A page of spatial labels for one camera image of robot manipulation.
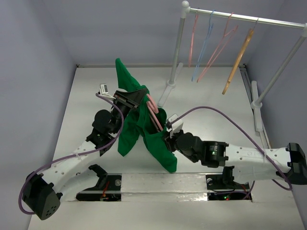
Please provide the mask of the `pink plastic hanger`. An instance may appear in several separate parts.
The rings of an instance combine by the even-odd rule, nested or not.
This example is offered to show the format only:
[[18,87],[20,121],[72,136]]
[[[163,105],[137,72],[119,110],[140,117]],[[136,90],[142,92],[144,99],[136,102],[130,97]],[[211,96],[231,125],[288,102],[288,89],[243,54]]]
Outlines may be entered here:
[[150,94],[146,95],[148,98],[148,101],[146,102],[147,108],[149,110],[150,113],[150,118],[152,123],[154,124],[155,128],[157,129],[158,132],[162,131],[163,128],[158,120],[158,118],[156,117],[156,114],[159,113],[158,107],[155,103],[155,101],[153,100],[153,98],[150,96]]

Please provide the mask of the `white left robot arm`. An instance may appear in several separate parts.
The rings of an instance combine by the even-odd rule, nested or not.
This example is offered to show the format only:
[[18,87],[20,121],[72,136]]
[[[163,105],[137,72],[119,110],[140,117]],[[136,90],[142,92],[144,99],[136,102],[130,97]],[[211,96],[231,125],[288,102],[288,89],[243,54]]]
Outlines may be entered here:
[[92,132],[71,155],[56,159],[30,173],[18,197],[19,209],[27,215],[37,215],[41,220],[51,217],[60,207],[64,185],[87,169],[94,171],[89,183],[95,189],[106,185],[107,173],[93,161],[106,153],[119,138],[124,119],[141,105],[146,88],[132,92],[116,91],[112,100],[103,94],[96,96],[111,105],[110,110],[100,110],[94,116]]

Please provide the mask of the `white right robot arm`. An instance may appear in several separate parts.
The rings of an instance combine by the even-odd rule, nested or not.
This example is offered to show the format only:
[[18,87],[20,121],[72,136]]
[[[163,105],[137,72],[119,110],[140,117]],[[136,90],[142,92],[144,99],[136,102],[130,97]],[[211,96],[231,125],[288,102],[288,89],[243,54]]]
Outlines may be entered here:
[[231,188],[237,183],[285,179],[290,184],[306,185],[306,156],[297,143],[285,148],[244,148],[219,141],[203,141],[191,133],[166,134],[164,141],[171,152],[179,151],[191,162],[209,168],[223,168],[221,183]]

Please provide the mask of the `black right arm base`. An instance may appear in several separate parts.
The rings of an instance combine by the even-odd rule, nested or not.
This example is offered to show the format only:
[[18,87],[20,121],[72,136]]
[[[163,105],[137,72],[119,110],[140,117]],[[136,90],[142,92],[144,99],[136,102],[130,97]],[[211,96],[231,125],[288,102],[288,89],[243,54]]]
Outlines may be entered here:
[[234,181],[234,166],[224,167],[222,173],[207,174],[207,196],[209,201],[252,201],[249,183],[240,184]]

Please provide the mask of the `green t shirt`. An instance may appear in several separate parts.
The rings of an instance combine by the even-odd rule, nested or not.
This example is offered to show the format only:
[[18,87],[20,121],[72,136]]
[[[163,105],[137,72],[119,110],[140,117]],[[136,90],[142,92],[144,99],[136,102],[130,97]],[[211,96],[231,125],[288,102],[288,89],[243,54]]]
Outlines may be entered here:
[[152,119],[147,102],[150,100],[149,90],[145,85],[140,85],[138,81],[129,73],[120,58],[115,60],[116,72],[118,79],[118,87],[127,92],[134,92],[140,89],[145,89],[146,94],[136,110],[129,112],[124,120],[123,130],[118,140],[118,152],[122,156],[126,156],[136,144],[139,136],[142,136],[143,142],[150,154],[161,164],[161,166],[169,173],[174,173],[177,170],[177,158],[170,152],[164,142],[166,134],[165,122],[167,118],[166,111],[163,108],[158,109],[155,115],[159,121],[161,131],[157,131]]

